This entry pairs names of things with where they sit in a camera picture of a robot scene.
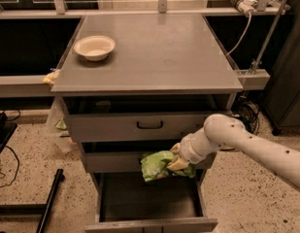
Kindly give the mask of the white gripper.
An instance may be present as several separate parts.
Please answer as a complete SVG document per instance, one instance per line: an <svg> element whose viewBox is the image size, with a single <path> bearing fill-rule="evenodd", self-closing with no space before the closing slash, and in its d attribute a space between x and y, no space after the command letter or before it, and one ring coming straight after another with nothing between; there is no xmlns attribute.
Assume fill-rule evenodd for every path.
<svg viewBox="0 0 300 233"><path fill-rule="evenodd" d="M203 129L190 133L182 138L180 143L171 147L171 152L176 155L167 168L171 171L178 171L188 167L188 164L198 164L210 153L217 151L217 144L211 141Z"/></svg>

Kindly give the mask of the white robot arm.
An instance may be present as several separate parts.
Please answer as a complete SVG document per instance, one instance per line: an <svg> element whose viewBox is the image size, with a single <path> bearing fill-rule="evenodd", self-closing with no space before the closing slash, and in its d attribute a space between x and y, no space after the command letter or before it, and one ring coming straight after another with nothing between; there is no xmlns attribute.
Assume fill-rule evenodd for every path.
<svg viewBox="0 0 300 233"><path fill-rule="evenodd" d="M208 116L201 129L176 143L171 148L175 157L167 168L178 171L198 164L224 147L240 150L300 191L300 151L253 135L240 120L221 114Z"/></svg>

